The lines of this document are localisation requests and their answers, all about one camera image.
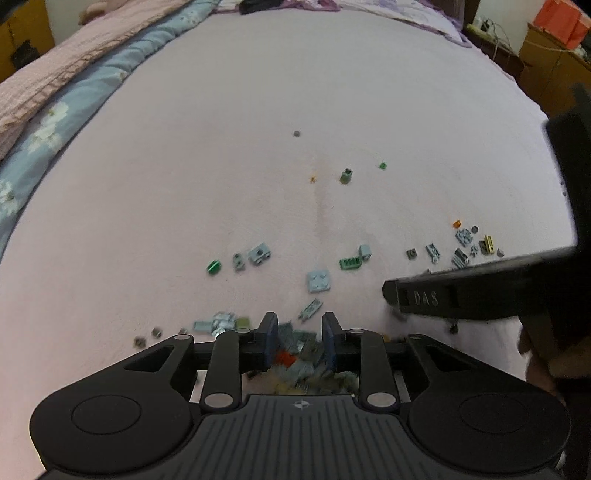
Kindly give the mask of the grey square brick plate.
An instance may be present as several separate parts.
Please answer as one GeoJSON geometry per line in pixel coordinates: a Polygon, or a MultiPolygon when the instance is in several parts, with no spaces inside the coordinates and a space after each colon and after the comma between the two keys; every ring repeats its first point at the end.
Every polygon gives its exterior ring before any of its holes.
{"type": "Polygon", "coordinates": [[[332,286],[331,275],[329,275],[329,271],[323,269],[308,272],[307,286],[308,292],[310,293],[320,293],[329,291],[329,289],[331,289],[332,286]]]}

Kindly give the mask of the wooden bedside table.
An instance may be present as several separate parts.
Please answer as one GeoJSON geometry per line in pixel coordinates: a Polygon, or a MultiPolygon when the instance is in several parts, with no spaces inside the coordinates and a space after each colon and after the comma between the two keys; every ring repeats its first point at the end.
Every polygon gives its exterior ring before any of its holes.
{"type": "Polygon", "coordinates": [[[524,63],[512,48],[505,30],[491,20],[480,27],[473,24],[464,26],[462,33],[506,74],[518,81],[524,70],[524,63]]]}

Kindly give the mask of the orange paper bag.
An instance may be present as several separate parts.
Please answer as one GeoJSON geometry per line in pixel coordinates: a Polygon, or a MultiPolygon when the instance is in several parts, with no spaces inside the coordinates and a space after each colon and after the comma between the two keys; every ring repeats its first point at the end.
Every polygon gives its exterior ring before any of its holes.
{"type": "Polygon", "coordinates": [[[590,30],[590,17],[573,1],[546,0],[533,25],[574,50],[590,30]]]}

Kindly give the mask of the dark clothing pile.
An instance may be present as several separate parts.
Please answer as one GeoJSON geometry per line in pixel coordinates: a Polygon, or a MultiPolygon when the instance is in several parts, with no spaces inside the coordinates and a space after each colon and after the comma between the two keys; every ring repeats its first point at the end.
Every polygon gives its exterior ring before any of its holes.
{"type": "Polygon", "coordinates": [[[242,0],[238,4],[238,12],[242,15],[249,15],[266,10],[291,8],[297,5],[297,1],[288,0],[242,0]]]}

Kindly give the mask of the blue floral blanket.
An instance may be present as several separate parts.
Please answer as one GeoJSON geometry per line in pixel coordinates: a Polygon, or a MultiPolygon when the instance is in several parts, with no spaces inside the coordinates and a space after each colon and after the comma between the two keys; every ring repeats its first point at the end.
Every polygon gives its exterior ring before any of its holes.
{"type": "Polygon", "coordinates": [[[22,211],[59,152],[136,67],[204,22],[217,6],[214,1],[186,2],[77,74],[32,117],[7,156],[1,156],[3,244],[8,243],[22,211]]]}

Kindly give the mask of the pink checked quilt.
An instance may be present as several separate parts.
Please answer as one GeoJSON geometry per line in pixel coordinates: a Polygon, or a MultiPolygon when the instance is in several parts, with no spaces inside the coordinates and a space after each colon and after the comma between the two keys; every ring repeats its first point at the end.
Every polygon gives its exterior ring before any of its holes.
{"type": "Polygon", "coordinates": [[[1,83],[1,156],[6,157],[32,117],[77,74],[185,0],[98,1],[100,15],[1,83]]]}

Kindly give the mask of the purple floral pillow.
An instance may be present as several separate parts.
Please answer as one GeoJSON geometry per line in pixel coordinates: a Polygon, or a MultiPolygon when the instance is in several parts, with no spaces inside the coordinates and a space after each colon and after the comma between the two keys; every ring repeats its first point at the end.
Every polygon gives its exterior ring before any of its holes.
{"type": "Polygon", "coordinates": [[[429,1],[283,1],[280,9],[339,12],[342,9],[374,14],[441,35],[448,41],[470,48],[460,22],[429,1]]]}

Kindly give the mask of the green brick plate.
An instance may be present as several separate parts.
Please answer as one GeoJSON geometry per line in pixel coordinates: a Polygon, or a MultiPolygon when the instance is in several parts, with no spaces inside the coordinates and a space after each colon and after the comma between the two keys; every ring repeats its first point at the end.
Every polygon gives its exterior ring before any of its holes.
{"type": "Polygon", "coordinates": [[[363,259],[359,256],[339,259],[339,268],[344,271],[356,270],[363,265],[363,259]]]}

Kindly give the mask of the yellow wooden wardrobe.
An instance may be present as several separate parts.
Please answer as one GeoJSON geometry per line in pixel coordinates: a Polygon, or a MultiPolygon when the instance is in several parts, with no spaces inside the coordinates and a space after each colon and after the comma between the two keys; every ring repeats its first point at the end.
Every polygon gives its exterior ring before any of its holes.
{"type": "Polygon", "coordinates": [[[1,81],[54,46],[45,2],[25,1],[1,23],[1,81]]]}

